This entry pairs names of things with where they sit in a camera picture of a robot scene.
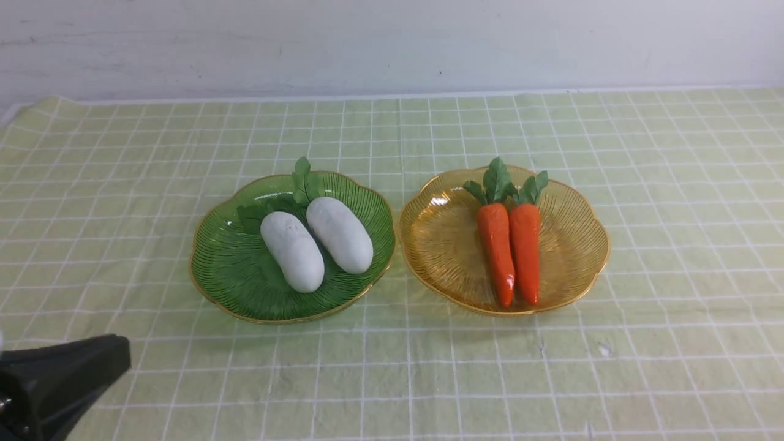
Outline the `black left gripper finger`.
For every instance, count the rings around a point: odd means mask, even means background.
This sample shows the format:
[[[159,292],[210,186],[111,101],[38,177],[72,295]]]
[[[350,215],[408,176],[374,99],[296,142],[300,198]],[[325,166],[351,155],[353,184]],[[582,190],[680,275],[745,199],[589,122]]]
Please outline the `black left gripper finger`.
[[[114,333],[42,348],[3,350],[1,439],[67,439],[131,365],[129,339]]]

